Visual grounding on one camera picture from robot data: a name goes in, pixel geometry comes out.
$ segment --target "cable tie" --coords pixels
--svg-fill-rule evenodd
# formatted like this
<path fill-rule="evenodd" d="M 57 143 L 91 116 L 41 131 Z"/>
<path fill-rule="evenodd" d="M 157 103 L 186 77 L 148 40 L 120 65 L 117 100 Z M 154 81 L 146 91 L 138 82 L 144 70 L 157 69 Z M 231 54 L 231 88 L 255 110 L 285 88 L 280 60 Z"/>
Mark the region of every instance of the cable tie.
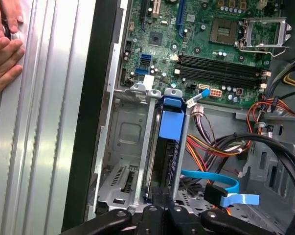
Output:
<path fill-rule="evenodd" d="M 273 113 L 273 112 L 275 111 L 276 106 L 277 106 L 277 104 L 278 104 L 278 101 L 279 101 L 279 96 L 276 95 L 276 96 L 274 97 L 274 99 L 273 99 L 273 102 L 272 102 L 272 105 L 271 105 L 271 108 L 270 108 L 271 113 Z"/>

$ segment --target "black ram slot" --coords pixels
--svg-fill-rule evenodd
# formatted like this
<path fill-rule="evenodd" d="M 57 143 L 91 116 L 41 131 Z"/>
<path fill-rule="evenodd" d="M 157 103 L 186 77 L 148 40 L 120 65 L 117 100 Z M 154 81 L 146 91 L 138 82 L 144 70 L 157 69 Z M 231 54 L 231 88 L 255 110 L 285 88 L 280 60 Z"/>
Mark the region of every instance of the black ram slot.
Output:
<path fill-rule="evenodd" d="M 222 73 L 231 73 L 235 75 L 260 77 L 262 70 L 256 67 L 238 65 L 224 61 L 215 61 L 210 59 L 198 58 L 194 56 L 181 55 L 181 65 L 202 69 L 207 71 L 215 71 Z"/>
<path fill-rule="evenodd" d="M 141 0 L 141 10 L 140 10 L 140 14 L 139 14 L 141 22 L 145 20 L 148 2 L 149 2 L 148 0 Z"/>
<path fill-rule="evenodd" d="M 260 80 L 258 78 L 241 77 L 232 74 L 204 71 L 199 69 L 188 68 L 181 66 L 180 78 L 216 82 L 220 85 L 231 85 L 240 88 L 254 89 L 259 87 Z"/>

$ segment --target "metal side panel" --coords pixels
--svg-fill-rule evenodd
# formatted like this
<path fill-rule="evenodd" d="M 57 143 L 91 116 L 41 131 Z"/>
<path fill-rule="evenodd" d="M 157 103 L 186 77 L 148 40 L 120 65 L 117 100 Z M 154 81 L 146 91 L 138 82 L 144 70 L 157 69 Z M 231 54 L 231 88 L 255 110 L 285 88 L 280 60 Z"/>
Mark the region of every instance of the metal side panel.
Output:
<path fill-rule="evenodd" d="M 61 232 L 96 0 L 21 0 L 24 70 L 0 95 L 0 234 Z"/>

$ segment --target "sata port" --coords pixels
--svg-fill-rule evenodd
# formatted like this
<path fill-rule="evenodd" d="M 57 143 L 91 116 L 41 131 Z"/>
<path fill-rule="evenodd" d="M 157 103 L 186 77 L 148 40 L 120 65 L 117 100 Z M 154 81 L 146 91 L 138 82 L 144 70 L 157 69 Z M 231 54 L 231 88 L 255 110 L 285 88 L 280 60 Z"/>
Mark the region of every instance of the sata port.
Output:
<path fill-rule="evenodd" d="M 210 96 L 220 98 L 222 96 L 222 91 L 218 89 L 211 89 Z"/>
<path fill-rule="evenodd" d="M 210 85 L 204 85 L 204 84 L 199 84 L 198 85 L 198 89 L 203 89 L 203 90 L 205 90 L 205 89 L 209 89 L 210 88 Z"/>

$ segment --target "white connector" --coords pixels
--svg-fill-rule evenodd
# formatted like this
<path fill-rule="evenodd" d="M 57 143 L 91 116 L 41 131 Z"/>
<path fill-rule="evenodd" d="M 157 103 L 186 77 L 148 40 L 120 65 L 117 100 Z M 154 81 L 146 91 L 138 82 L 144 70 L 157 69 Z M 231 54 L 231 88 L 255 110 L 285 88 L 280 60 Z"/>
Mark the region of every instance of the white connector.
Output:
<path fill-rule="evenodd" d="M 268 0 L 259 0 L 259 2 L 257 3 L 257 9 L 258 10 L 263 10 L 268 4 Z"/>

